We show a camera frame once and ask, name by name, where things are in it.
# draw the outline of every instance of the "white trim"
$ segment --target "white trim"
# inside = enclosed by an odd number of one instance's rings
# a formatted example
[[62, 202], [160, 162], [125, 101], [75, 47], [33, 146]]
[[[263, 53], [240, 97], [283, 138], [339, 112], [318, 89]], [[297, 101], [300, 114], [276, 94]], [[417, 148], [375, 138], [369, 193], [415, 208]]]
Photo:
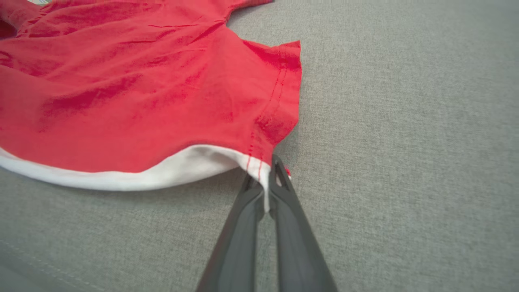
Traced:
[[[0, 148], [0, 166], [33, 179], [67, 187], [106, 191], [147, 191], [172, 187], [221, 174], [240, 166], [268, 193], [270, 166], [239, 151], [213, 145], [192, 145], [143, 172], [83, 172], [18, 158]], [[269, 210], [264, 196], [265, 211]]]

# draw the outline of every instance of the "red garment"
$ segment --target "red garment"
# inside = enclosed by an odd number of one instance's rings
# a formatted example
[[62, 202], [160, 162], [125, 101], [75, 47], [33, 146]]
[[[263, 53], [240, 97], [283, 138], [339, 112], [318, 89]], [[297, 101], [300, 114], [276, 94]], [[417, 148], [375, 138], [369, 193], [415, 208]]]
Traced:
[[84, 172], [140, 172], [197, 144], [270, 164], [298, 119], [299, 42], [226, 26], [266, 2], [2, 2], [18, 32], [0, 41], [0, 148]]

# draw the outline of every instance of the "gray upholstery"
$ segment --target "gray upholstery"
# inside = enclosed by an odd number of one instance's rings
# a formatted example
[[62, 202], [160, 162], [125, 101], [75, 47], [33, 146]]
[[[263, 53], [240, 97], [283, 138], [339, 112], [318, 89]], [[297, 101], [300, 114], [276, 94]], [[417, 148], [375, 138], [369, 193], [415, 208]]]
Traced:
[[[340, 291], [518, 291], [519, 2], [395, 2], [233, 14], [242, 38], [302, 43], [276, 153]], [[0, 262], [52, 292], [193, 291], [242, 178], [114, 193], [0, 170]], [[275, 246], [269, 219], [258, 291]]]

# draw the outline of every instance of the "red and white cloth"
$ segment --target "red and white cloth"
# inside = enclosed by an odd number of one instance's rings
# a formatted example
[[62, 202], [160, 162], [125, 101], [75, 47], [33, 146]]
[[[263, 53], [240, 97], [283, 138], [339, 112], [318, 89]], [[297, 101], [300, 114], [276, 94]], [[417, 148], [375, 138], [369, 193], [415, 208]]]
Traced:
[[299, 42], [240, 39], [270, 0], [3, 0], [0, 166], [61, 185], [151, 190], [240, 166], [267, 186], [298, 119]]

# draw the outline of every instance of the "gray fabric surface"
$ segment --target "gray fabric surface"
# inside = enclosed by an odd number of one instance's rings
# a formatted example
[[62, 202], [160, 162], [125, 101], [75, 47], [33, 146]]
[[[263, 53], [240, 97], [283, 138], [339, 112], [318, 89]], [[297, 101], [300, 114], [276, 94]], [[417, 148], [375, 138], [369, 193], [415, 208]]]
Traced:
[[[276, 152], [341, 291], [519, 290], [518, 12], [276, 0], [233, 14], [242, 38], [301, 40], [300, 123]], [[50, 291], [193, 291], [242, 178], [107, 193], [0, 170], [0, 263]], [[258, 291], [274, 291], [272, 221], [258, 244]]]

